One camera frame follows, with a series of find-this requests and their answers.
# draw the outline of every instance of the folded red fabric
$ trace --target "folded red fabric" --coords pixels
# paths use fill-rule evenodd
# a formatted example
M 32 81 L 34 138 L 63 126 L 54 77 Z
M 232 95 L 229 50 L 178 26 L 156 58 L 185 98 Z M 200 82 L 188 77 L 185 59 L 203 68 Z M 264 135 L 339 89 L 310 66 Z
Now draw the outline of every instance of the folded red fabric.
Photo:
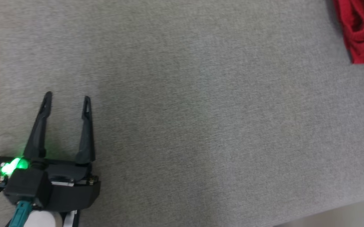
M 364 0 L 333 0 L 354 64 L 364 63 Z

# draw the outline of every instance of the gray fabric surface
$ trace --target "gray fabric surface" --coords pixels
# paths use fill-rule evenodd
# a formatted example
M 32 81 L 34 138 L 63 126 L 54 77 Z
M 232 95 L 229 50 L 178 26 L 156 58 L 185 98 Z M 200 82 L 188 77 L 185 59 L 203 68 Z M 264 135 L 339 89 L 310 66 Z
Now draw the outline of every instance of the gray fabric surface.
M 270 226 L 364 200 L 364 65 L 330 1 L 0 0 L 0 155 L 54 93 L 49 158 L 91 96 L 81 226 Z M 0 226 L 14 208 L 0 194 Z

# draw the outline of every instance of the green light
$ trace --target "green light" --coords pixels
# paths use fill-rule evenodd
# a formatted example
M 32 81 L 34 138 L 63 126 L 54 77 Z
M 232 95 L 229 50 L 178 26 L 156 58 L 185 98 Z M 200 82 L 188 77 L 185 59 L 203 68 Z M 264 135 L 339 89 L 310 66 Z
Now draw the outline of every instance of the green light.
M 11 175 L 16 168 L 26 169 L 28 168 L 28 162 L 21 158 L 15 158 L 10 163 L 4 164 L 2 174 Z

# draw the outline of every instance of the red cloth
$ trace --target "red cloth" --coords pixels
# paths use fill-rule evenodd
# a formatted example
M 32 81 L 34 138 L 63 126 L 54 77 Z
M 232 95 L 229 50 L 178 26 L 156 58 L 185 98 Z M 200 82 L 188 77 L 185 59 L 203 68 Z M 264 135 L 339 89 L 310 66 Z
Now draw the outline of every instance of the red cloth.
M 364 0 L 333 0 L 354 64 L 364 63 Z

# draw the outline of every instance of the white plastic part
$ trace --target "white plastic part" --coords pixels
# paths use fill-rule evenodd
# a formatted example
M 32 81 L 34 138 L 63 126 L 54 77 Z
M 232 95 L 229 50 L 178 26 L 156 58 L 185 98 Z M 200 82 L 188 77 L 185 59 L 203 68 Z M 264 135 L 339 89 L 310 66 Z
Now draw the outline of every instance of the white plastic part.
M 58 212 L 33 210 L 24 227 L 62 227 L 63 220 Z

